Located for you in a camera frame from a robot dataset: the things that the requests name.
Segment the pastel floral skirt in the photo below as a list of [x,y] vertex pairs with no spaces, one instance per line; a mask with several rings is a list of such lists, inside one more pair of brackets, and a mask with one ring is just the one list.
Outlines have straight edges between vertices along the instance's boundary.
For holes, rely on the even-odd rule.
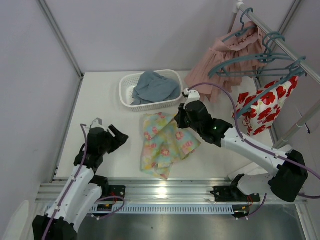
[[175,163],[188,158],[201,145],[188,129],[178,128],[174,114],[144,114],[142,130],[140,171],[163,180],[169,178]]

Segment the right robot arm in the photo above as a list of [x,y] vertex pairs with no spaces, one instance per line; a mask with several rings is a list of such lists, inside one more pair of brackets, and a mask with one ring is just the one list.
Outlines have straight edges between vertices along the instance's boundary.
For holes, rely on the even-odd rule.
[[208,144],[237,153],[266,171],[257,175],[238,174],[229,186],[230,193],[236,200],[259,193],[272,193],[288,203],[296,200],[308,178],[300,152],[270,148],[238,133],[230,123],[211,117],[206,106],[199,100],[181,103],[174,119],[178,128],[190,128]]

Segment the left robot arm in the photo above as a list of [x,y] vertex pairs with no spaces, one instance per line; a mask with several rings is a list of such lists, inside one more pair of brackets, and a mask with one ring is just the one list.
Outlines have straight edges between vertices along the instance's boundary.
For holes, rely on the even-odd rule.
[[76,240],[79,228],[94,204],[103,201],[125,202],[125,195],[111,194],[107,177],[97,175],[105,154],[111,154],[129,139],[110,125],[81,124],[84,144],[74,159],[74,168],[61,193],[44,215],[32,222],[36,240]]

